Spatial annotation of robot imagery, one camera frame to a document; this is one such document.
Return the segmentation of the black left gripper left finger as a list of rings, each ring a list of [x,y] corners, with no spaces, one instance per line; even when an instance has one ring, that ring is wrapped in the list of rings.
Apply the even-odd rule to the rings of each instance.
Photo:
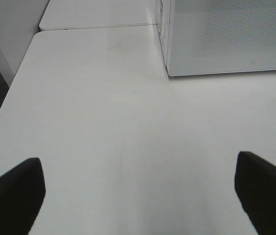
[[[45,194],[39,158],[28,158],[0,176],[0,235],[29,234]]]

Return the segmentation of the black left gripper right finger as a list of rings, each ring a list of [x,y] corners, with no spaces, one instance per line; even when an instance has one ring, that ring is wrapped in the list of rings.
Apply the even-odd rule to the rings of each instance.
[[[256,232],[276,235],[276,166],[252,152],[239,152],[234,189]]]

